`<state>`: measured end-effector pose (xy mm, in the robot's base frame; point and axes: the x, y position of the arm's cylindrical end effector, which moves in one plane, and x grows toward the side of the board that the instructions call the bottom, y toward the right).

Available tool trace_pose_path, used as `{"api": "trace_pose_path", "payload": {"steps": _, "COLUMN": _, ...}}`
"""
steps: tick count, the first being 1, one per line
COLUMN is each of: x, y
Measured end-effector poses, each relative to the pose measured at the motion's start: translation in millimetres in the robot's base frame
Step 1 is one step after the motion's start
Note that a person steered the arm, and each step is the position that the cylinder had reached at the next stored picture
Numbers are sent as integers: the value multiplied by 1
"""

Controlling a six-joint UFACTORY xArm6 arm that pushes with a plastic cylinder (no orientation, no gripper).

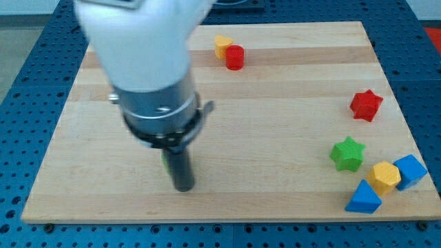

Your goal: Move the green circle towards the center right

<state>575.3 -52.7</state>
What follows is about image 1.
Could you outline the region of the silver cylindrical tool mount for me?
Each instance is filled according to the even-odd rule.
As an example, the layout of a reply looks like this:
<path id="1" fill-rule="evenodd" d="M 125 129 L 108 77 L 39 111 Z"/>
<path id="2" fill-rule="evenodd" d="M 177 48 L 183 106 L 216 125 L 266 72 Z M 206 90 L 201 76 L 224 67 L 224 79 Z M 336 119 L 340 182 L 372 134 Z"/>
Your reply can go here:
<path id="1" fill-rule="evenodd" d="M 183 151 L 201 132 L 214 102 L 201 105 L 192 72 L 167 87 L 147 92 L 113 87 L 109 100 L 120 107 L 129 131 L 146 146 Z"/>

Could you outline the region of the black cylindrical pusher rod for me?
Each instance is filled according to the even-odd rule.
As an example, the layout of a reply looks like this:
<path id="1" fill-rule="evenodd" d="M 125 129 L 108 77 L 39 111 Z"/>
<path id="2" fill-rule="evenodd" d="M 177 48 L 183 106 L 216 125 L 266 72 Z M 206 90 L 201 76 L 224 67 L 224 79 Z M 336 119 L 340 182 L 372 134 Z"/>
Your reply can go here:
<path id="1" fill-rule="evenodd" d="M 173 186 L 179 192 L 188 192 L 194 187 L 194 175 L 187 149 L 179 152 L 162 150 L 163 163 L 172 179 Z"/>

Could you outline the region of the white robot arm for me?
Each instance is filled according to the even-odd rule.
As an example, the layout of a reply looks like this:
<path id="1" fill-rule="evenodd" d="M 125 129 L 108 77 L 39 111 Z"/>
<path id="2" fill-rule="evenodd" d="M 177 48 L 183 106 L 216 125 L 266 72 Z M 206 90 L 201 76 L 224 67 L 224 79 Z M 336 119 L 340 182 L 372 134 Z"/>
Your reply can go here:
<path id="1" fill-rule="evenodd" d="M 188 145 L 214 102 L 201 104 L 187 42 L 212 0 L 75 1 L 75 15 L 131 133 L 162 151 L 175 189 L 193 188 Z"/>

